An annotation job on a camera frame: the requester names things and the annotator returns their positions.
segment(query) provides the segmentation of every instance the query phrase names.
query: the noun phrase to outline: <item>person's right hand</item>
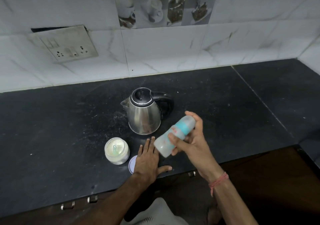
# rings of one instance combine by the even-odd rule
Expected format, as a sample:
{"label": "person's right hand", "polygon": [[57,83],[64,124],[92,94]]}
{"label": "person's right hand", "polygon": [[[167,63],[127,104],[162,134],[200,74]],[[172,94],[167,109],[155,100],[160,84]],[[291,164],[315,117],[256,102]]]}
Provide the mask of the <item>person's right hand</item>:
{"label": "person's right hand", "polygon": [[172,155],[176,155],[180,150],[184,151],[191,163],[197,168],[199,174],[209,183],[213,182],[223,174],[223,170],[215,161],[203,136],[202,119],[190,111],[186,111],[185,114],[195,119],[195,127],[194,130],[186,136],[185,141],[172,133],[168,135],[170,142],[176,146],[176,148],[172,150]]}

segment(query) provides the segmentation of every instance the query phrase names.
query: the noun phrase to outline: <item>red thread bracelet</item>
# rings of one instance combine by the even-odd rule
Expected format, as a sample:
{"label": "red thread bracelet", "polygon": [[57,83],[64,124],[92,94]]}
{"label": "red thread bracelet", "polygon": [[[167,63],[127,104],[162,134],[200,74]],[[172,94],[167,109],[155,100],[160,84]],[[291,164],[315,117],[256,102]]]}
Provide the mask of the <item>red thread bracelet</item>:
{"label": "red thread bracelet", "polygon": [[214,194],[214,187],[216,187],[218,184],[220,184],[222,181],[227,180],[229,178],[229,175],[227,175],[226,172],[223,173],[219,178],[217,178],[214,182],[211,182],[209,184],[209,187],[211,189],[211,196]]}

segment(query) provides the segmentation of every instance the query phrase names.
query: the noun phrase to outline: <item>hand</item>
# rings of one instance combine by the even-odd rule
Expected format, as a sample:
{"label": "hand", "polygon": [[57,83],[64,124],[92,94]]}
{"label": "hand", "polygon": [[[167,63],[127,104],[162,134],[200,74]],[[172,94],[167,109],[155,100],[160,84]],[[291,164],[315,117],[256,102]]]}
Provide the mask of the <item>hand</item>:
{"label": "hand", "polygon": [[209,183],[213,182],[223,174],[223,170],[214,159],[203,136],[202,119],[190,111],[186,111],[185,114],[195,119],[194,130],[186,136],[185,141],[172,133],[168,135],[170,142],[176,146],[171,154],[174,156],[178,151],[184,151],[191,163],[197,168],[199,174]]}
{"label": "hand", "polygon": [[159,152],[154,146],[155,137],[146,140],[144,146],[140,145],[136,164],[134,166],[134,175],[139,175],[142,182],[148,187],[163,172],[172,170],[171,166],[162,166],[158,168]]}

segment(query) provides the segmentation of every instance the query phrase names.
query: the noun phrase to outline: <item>black kettle lid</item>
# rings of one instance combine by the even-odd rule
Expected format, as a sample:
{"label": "black kettle lid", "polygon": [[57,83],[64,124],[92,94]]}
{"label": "black kettle lid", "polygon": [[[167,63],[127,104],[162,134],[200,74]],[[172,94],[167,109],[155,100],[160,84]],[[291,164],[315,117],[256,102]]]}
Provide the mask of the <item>black kettle lid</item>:
{"label": "black kettle lid", "polygon": [[147,88],[138,88],[134,90],[130,96],[130,101],[137,107],[147,107],[154,102],[151,97],[151,90]]}

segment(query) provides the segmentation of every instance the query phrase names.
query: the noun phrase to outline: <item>baby bottle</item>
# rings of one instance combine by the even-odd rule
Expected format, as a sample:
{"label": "baby bottle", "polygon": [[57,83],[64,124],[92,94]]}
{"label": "baby bottle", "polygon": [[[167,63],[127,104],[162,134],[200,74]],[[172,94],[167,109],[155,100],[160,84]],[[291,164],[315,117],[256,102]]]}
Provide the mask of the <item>baby bottle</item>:
{"label": "baby bottle", "polygon": [[176,137],[180,139],[184,139],[187,134],[194,128],[196,124],[195,119],[190,116],[186,115],[182,117],[176,124],[170,127],[169,130],[165,132],[162,136],[158,137],[154,141],[154,146],[162,154],[163,157],[168,157],[171,154],[172,149],[174,149],[174,145],[170,142],[168,138],[168,134],[172,133]]}

